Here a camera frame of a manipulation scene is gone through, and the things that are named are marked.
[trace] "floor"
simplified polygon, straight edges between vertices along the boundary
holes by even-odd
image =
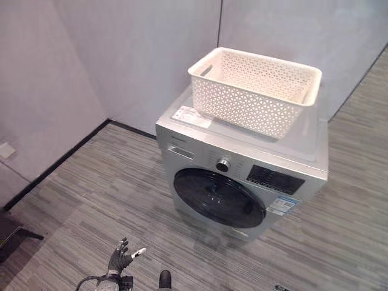
[[[175,290],[388,290],[387,112],[388,49],[330,123],[321,193],[241,245],[201,239],[173,210],[156,141],[108,125],[12,209],[45,240],[22,243],[0,289],[73,290],[127,236],[148,248],[135,290],[165,268]]]

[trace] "label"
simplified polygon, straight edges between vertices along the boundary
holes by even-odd
[[[204,129],[209,128],[213,118],[204,117],[199,114],[193,107],[181,106],[177,112],[172,116],[173,119],[193,124]]]
[[[299,203],[299,200],[287,196],[279,196],[271,205],[269,205],[267,211],[283,216],[290,212]]]

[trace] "washing machine door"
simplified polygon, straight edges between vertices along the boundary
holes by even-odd
[[[266,216],[264,204],[240,183],[203,169],[180,170],[174,179],[178,196],[192,209],[221,224],[255,227]]]

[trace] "front-load washing machine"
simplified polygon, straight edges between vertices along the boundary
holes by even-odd
[[[276,140],[201,116],[188,87],[156,134],[175,208],[245,241],[327,181],[327,121],[315,107]]]

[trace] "perforated pattern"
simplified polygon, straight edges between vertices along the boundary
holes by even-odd
[[[222,72],[222,81],[232,86],[300,104],[313,81],[313,74],[300,67],[235,53],[223,53]]]
[[[278,139],[303,105],[313,104],[321,79],[312,67],[226,48],[216,48],[189,73],[198,111]]]
[[[287,133],[302,111],[301,107],[199,78],[193,79],[193,95],[199,112],[277,139]]]

